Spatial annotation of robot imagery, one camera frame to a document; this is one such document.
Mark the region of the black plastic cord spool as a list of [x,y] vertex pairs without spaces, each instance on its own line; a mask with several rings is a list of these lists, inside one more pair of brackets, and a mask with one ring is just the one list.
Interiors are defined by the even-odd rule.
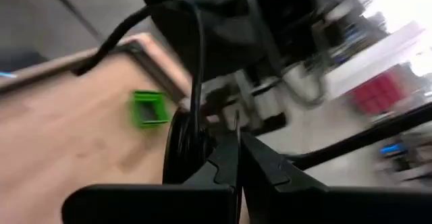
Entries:
[[191,141],[190,114],[184,109],[175,111],[165,147],[163,184],[180,184],[195,174],[214,151],[217,143],[208,128],[201,128],[198,141]]

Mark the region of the red storage bins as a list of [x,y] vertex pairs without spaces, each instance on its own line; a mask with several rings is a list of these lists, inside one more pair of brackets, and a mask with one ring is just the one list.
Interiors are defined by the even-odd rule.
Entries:
[[366,115],[387,113],[406,98],[394,72],[383,72],[352,89],[348,95],[356,108]]

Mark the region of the green plastic box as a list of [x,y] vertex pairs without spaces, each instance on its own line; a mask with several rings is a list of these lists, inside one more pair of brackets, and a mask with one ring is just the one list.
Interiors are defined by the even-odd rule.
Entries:
[[131,94],[130,110],[138,128],[154,128],[170,120],[162,92],[135,90]]

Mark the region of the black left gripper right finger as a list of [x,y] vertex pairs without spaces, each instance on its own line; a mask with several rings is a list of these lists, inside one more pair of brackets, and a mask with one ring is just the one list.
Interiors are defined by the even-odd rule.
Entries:
[[241,140],[250,224],[432,224],[432,192],[327,186],[254,136]]

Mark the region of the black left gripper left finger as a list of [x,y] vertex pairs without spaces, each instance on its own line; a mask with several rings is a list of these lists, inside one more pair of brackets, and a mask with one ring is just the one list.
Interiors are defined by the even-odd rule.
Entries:
[[240,143],[219,140],[204,165],[181,184],[95,184],[70,194],[63,224],[238,224]]

